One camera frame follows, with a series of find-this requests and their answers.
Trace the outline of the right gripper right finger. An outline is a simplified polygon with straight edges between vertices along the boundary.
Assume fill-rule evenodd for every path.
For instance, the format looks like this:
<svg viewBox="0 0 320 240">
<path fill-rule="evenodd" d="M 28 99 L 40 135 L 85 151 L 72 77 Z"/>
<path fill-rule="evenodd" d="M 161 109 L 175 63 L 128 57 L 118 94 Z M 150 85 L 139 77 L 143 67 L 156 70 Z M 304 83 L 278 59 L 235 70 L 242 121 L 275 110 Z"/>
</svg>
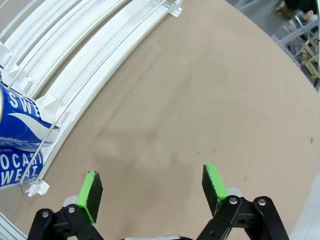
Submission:
<svg viewBox="0 0 320 240">
<path fill-rule="evenodd" d="M 214 164 L 203 166 L 202 188 L 212 219 L 196 240 L 226 240 L 233 228 L 243 229 L 250 240 L 290 240 L 272 199 L 228 194 Z"/>
</svg>

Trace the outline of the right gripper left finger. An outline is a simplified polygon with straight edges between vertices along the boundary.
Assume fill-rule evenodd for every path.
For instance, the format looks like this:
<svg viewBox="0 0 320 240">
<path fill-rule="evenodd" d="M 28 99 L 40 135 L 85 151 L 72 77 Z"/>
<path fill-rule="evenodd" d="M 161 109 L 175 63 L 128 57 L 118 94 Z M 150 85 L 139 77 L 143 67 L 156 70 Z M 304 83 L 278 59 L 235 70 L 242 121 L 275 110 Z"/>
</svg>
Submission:
<svg viewBox="0 0 320 240">
<path fill-rule="evenodd" d="M 27 240 L 104 240 L 94 227 L 97 222 L 103 186 L 97 171 L 87 173 L 76 203 L 53 212 L 49 208 L 38 210 Z"/>
</svg>

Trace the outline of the blue Pocari Sweat can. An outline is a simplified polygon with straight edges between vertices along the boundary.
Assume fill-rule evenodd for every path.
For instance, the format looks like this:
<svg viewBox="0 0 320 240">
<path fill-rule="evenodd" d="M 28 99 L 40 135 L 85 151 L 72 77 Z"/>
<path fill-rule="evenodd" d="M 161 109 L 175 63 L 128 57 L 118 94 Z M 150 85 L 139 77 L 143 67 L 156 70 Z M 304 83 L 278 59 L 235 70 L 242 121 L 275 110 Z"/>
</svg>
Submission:
<svg viewBox="0 0 320 240">
<path fill-rule="evenodd" d="M 1 147 L 36 147 L 50 127 L 32 99 L 0 84 Z"/>
<path fill-rule="evenodd" d="M 15 186 L 20 183 L 23 174 L 24 181 L 36 178 L 44 165 L 43 155 L 39 152 L 31 167 L 26 171 L 35 152 L 15 147 L 0 147 L 0 189 Z"/>
</svg>

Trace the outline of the clear acrylic can rack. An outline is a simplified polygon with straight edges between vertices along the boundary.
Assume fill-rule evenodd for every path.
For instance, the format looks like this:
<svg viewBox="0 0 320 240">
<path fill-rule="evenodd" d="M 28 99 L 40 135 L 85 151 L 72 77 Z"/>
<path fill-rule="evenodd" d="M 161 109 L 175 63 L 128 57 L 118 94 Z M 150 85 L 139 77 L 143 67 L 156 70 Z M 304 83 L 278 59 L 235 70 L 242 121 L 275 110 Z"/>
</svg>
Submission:
<svg viewBox="0 0 320 240">
<path fill-rule="evenodd" d="M 136 46 L 183 0 L 31 0 L 0 32 L 0 84 L 32 99 L 51 127 L 38 146 L 39 175 L 19 184 L 44 195 L 44 176 L 66 138 L 102 87 Z"/>
</svg>

